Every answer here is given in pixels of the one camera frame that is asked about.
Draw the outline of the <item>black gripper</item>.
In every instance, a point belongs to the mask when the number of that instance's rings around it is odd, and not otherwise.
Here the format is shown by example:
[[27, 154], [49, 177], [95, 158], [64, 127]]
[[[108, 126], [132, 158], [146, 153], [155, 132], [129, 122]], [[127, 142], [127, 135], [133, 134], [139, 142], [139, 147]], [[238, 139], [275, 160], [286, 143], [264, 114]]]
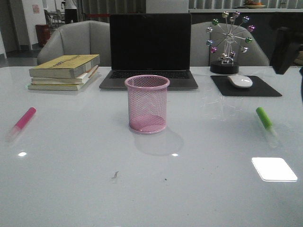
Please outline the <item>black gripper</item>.
[[277, 31], [270, 64], [275, 73], [283, 75], [303, 49], [303, 14], [277, 12], [269, 25]]

